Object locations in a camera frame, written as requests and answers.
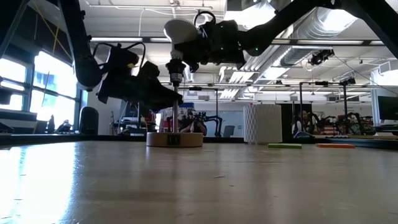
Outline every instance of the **ductwork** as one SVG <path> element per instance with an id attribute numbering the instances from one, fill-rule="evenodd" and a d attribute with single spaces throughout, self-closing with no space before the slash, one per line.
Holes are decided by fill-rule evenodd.
<path id="1" fill-rule="evenodd" d="M 315 9 L 290 36 L 292 39 L 332 39 L 347 29 L 357 18 L 341 10 L 325 8 Z M 254 83 L 267 84 L 290 70 L 289 67 L 300 62 L 314 49 L 294 48 L 290 46 L 269 47 L 272 54 L 261 66 L 261 76 Z M 239 92 L 238 97 L 250 97 L 245 94 L 257 92 L 261 88 L 248 87 Z"/>

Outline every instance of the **white cylinder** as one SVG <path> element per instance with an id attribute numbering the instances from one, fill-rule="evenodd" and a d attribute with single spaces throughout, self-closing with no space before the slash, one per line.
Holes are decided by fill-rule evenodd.
<path id="1" fill-rule="evenodd" d="M 248 105 L 243 108 L 243 139 L 249 144 L 282 142 L 280 105 Z"/>

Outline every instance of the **ceiling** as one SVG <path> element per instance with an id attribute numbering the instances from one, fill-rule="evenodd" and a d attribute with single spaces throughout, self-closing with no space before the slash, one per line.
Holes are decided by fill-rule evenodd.
<path id="1" fill-rule="evenodd" d="M 53 23 L 59 23 L 59 11 L 45 0 L 34 0 L 45 11 L 47 17 Z M 93 37 L 164 37 L 164 24 L 173 19 L 187 19 L 192 21 L 197 13 L 194 9 L 117 9 L 114 6 L 171 6 L 179 4 L 189 7 L 208 7 L 218 21 L 223 19 L 226 9 L 226 0 L 79 0 L 82 10 L 86 11 L 85 25 L 89 35 Z M 398 1 L 387 0 L 397 11 Z M 372 30 L 360 19 L 337 36 L 337 39 L 378 39 Z M 142 55 L 142 49 L 134 49 L 135 53 Z M 146 60 L 149 60 L 160 68 L 161 81 L 169 78 L 165 64 L 170 60 L 171 44 L 146 44 Z M 394 56 L 386 47 L 334 47 L 336 57 L 332 57 L 325 63 L 311 68 L 304 59 L 295 65 L 278 79 L 283 83 L 299 83 L 311 80 L 328 80 L 338 77 L 356 69 L 356 83 L 369 83 L 370 71 L 377 68 L 378 64 L 394 60 Z M 100 47 L 97 59 L 105 61 L 108 54 L 107 47 Z M 214 83 L 219 79 L 221 66 L 203 65 L 193 75 L 195 83 Z"/>

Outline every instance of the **orange foam block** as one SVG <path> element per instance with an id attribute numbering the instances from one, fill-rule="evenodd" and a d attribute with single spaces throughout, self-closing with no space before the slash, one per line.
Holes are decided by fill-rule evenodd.
<path id="1" fill-rule="evenodd" d="M 317 144 L 318 147 L 329 147 L 329 148 L 339 148 L 339 149 L 355 149 L 354 145 L 351 144 Z"/>

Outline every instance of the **table surface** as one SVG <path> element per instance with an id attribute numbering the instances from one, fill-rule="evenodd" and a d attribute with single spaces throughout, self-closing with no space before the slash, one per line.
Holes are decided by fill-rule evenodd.
<path id="1" fill-rule="evenodd" d="M 0 223 L 398 223 L 398 153 L 70 142 L 0 150 Z"/>

